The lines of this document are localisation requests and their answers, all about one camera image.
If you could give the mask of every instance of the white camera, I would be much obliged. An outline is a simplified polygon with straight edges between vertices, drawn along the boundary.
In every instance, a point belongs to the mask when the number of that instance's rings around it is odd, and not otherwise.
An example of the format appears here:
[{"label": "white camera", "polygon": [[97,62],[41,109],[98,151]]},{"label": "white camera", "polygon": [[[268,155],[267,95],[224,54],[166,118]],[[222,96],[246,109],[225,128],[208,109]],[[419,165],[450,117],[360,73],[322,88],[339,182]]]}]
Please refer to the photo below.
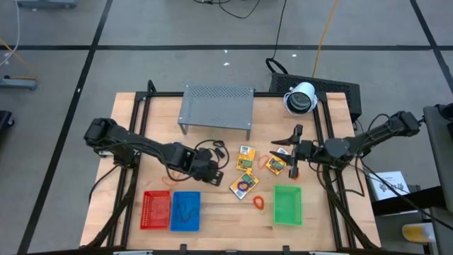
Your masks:
[{"label": "white camera", "polygon": [[302,82],[295,88],[289,88],[289,92],[283,96],[283,103],[291,115],[301,115],[312,111],[317,103],[313,85]]}]

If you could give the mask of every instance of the blue plastic basket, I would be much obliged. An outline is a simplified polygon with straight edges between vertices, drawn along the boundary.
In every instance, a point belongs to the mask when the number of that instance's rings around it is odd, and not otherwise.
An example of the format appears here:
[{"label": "blue plastic basket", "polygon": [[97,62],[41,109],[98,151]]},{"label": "blue plastic basket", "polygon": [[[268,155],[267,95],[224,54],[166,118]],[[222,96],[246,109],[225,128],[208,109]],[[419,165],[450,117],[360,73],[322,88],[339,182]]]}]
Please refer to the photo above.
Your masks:
[{"label": "blue plastic basket", "polygon": [[175,191],[171,208],[171,231],[200,230],[201,192]]}]

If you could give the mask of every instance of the green basket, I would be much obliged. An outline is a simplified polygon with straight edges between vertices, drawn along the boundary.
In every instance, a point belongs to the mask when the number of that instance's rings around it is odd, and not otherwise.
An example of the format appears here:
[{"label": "green basket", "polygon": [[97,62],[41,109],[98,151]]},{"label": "green basket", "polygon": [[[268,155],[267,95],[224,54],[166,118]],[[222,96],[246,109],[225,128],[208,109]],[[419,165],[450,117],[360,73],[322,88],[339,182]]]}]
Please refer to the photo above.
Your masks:
[{"label": "green basket", "polygon": [[274,223],[301,226],[302,219],[302,189],[297,186],[275,186]]}]

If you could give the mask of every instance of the red plastic basket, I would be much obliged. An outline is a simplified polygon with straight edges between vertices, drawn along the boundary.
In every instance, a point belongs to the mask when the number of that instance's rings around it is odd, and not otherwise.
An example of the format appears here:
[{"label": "red plastic basket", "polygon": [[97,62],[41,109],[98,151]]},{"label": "red plastic basket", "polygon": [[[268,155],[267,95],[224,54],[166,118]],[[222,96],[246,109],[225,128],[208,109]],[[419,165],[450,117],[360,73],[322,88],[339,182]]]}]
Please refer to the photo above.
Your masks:
[{"label": "red plastic basket", "polygon": [[170,222],[170,191],[143,193],[141,230],[166,230]]}]

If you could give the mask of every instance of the wooden table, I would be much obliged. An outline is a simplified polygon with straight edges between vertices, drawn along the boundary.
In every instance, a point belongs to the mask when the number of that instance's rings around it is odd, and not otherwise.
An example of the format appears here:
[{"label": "wooden table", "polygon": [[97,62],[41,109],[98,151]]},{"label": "wooden table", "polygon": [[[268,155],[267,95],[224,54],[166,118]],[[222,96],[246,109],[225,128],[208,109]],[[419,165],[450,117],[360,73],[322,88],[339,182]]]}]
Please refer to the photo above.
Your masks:
[{"label": "wooden table", "polygon": [[[194,147],[206,139],[224,140],[230,151],[230,163],[225,169],[220,187],[192,179],[169,187],[162,182],[166,175],[164,166],[157,159],[144,155],[139,170],[134,210],[130,225],[128,249],[179,249],[180,244],[187,244],[189,250],[249,250],[281,251],[289,245],[292,251],[335,250],[331,216],[325,190],[318,183],[316,173],[306,162],[299,162],[300,177],[295,181],[287,173],[274,175],[268,169],[258,169],[258,159],[277,150],[271,140],[281,140],[292,134],[293,128],[300,123],[304,126],[302,139],[315,140],[316,130],[313,114],[291,116],[282,104],[281,98],[255,97],[253,102],[253,124],[250,141],[245,141],[240,130],[228,130],[211,127],[191,126],[188,134],[182,134],[178,126],[181,97],[153,97],[145,136],[162,143],[182,142]],[[134,103],[134,93],[118,93],[111,118],[118,125],[128,127]],[[329,93],[328,104],[336,137],[354,135],[350,122],[348,106],[343,93]],[[323,133],[327,132],[320,104]],[[258,154],[253,163],[253,174],[260,182],[243,200],[239,200],[229,186],[243,173],[235,169],[240,145],[254,146]],[[111,158],[101,159],[97,178],[111,169]],[[120,171],[107,177],[97,187],[91,199],[81,244],[89,243],[113,211],[113,202],[117,190]],[[369,201],[365,178],[360,174],[365,186],[365,198],[348,194],[349,209],[362,231],[380,245],[376,223]],[[351,167],[343,172],[346,188],[358,189],[355,171]],[[275,225],[273,223],[273,186],[298,185],[302,187],[304,224],[301,227]],[[202,191],[202,217],[199,232],[170,232],[169,230],[140,230],[143,192],[149,190]],[[265,209],[260,211],[253,206],[253,197],[262,196]],[[343,246],[347,246],[346,233],[342,217],[338,214]],[[119,244],[122,219],[118,222],[115,243]]]}]

